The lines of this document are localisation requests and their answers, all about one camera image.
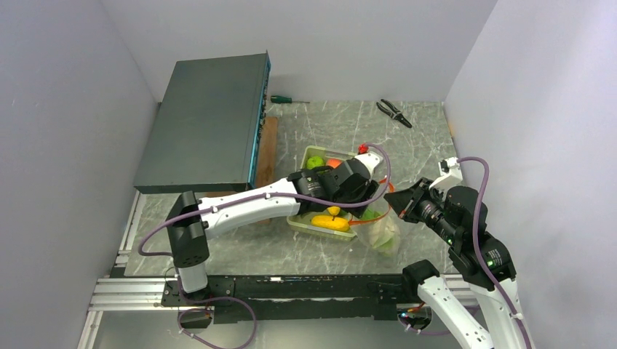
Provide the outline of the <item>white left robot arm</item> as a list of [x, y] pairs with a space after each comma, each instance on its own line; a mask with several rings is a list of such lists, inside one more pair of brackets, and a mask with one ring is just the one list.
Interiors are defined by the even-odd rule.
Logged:
[[381, 162], [379, 155], [369, 152], [335, 168], [302, 169], [230, 196], [197, 202], [193, 193], [181, 195], [167, 226], [172, 260], [180, 276], [180, 296], [190, 305], [200, 305], [208, 298], [208, 241], [222, 233], [270, 218], [323, 212], [329, 206], [362, 215], [379, 188], [373, 174]]

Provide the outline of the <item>clear zip bag orange zipper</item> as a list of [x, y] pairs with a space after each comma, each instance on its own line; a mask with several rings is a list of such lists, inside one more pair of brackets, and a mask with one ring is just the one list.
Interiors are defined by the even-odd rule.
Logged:
[[387, 257], [393, 257], [399, 251], [400, 220], [384, 197], [368, 205], [360, 218], [350, 215], [349, 225], [369, 249]]

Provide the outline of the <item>white cauliflower with leaves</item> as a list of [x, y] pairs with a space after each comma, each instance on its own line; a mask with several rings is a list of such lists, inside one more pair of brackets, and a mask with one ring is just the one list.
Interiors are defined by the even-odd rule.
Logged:
[[388, 257], [397, 254], [401, 242], [398, 216], [391, 210], [377, 220], [355, 228], [359, 240], [370, 249]]

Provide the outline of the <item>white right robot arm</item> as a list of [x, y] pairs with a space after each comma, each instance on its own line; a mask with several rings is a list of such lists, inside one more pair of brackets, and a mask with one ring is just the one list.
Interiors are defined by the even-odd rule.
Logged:
[[475, 296], [487, 328], [455, 300], [427, 260], [403, 269], [402, 295], [429, 306], [463, 348], [532, 348], [514, 263], [505, 245], [486, 230], [487, 207], [481, 193], [458, 185], [440, 198], [430, 185], [423, 178], [384, 198], [401, 220], [423, 223], [448, 245], [448, 256]]

